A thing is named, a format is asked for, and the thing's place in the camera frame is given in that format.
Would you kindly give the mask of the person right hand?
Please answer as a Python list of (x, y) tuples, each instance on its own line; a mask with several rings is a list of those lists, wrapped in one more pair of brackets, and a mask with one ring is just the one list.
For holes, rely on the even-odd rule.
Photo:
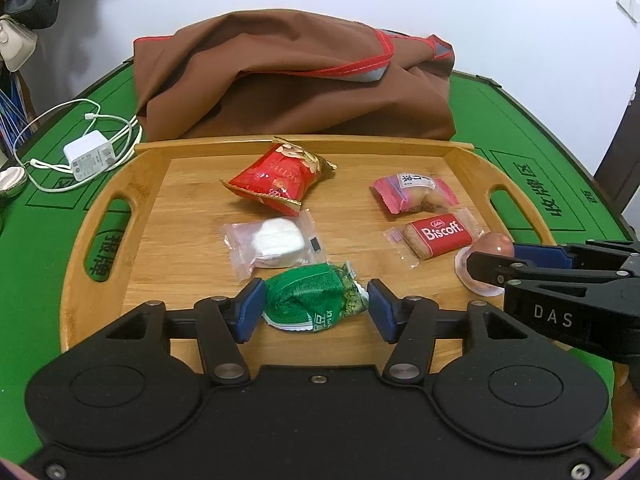
[(614, 363), (612, 397), (614, 448), (625, 456), (634, 457), (640, 448), (640, 400), (629, 378), (629, 366)]

